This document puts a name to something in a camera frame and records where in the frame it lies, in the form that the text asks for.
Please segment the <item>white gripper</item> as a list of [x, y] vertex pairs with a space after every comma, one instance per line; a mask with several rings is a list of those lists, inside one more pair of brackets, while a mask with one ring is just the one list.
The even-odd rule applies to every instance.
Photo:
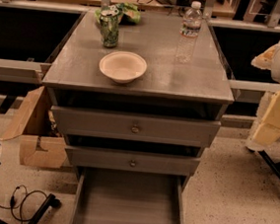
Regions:
[[[277, 44], [273, 44], [256, 56], [250, 64], [258, 69], [270, 70]], [[251, 134], [251, 141], [268, 146], [280, 137], [280, 91], [266, 93], [259, 103], [257, 120]]]

